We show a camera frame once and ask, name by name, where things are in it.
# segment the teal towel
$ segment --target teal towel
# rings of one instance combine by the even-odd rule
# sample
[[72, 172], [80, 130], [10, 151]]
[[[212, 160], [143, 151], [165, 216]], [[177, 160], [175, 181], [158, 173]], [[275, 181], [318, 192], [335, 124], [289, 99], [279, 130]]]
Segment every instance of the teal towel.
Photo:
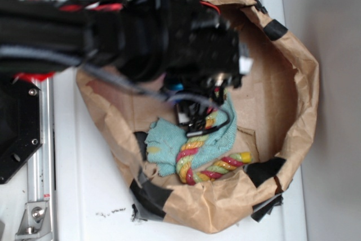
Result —
[[[195, 154], [192, 168], [196, 169], [229, 151], [235, 143], [237, 131], [236, 112], [232, 104], [230, 94], [222, 108], [230, 114], [231, 121], [217, 132], [209, 134], [205, 144]], [[219, 125], [226, 121], [227, 116], [219, 111], [215, 124]], [[156, 163], [160, 176], [175, 173], [176, 158], [183, 144], [187, 142], [186, 132], [178, 126], [159, 119], [151, 124], [145, 143], [147, 144], [147, 159], [150, 163]]]

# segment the rope toy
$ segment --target rope toy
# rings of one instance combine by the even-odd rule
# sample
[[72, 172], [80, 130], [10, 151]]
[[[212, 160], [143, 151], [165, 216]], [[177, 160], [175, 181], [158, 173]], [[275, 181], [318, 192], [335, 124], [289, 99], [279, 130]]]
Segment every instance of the rope toy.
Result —
[[[217, 114], [217, 111], [213, 111], [206, 117], [206, 129], [211, 128], [215, 124]], [[176, 158], [177, 164], [175, 170], [182, 183], [193, 186], [199, 182], [214, 181], [221, 178], [224, 174], [252, 162], [250, 152], [239, 152], [223, 157], [205, 170], [193, 173], [192, 161], [194, 155], [198, 153], [199, 148], [204, 145], [207, 139], [208, 135], [192, 137], [181, 147]]]

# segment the white wall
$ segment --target white wall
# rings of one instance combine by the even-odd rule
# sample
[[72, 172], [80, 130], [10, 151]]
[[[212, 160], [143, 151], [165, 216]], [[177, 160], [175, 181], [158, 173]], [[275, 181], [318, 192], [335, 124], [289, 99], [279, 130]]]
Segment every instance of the white wall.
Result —
[[283, 0], [320, 61], [315, 143], [302, 165], [309, 241], [361, 240], [361, 0]]

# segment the brown paper bag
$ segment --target brown paper bag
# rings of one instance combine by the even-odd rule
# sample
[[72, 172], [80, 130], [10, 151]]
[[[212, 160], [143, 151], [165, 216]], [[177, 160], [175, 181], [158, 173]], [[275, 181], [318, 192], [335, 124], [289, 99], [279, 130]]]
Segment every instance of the brown paper bag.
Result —
[[[148, 131], [159, 117], [175, 122], [173, 109], [122, 93], [83, 72], [77, 83], [141, 216], [216, 233], [262, 207], [271, 208], [288, 188], [314, 139], [319, 67], [257, 0], [204, 1], [221, 9], [254, 60], [242, 88], [231, 90], [238, 132], [229, 151], [250, 151], [254, 164], [194, 186], [181, 184], [178, 176], [160, 177], [156, 166], [143, 160], [134, 132]], [[160, 80], [147, 85], [160, 86]], [[259, 212], [253, 214], [256, 220]]]

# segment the white connector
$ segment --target white connector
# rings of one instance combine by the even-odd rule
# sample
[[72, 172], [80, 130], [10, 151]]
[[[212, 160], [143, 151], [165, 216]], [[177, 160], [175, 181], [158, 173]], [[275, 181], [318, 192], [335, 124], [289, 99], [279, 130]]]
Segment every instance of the white connector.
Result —
[[253, 65], [253, 59], [241, 56], [239, 58], [239, 73], [241, 75], [248, 75]]

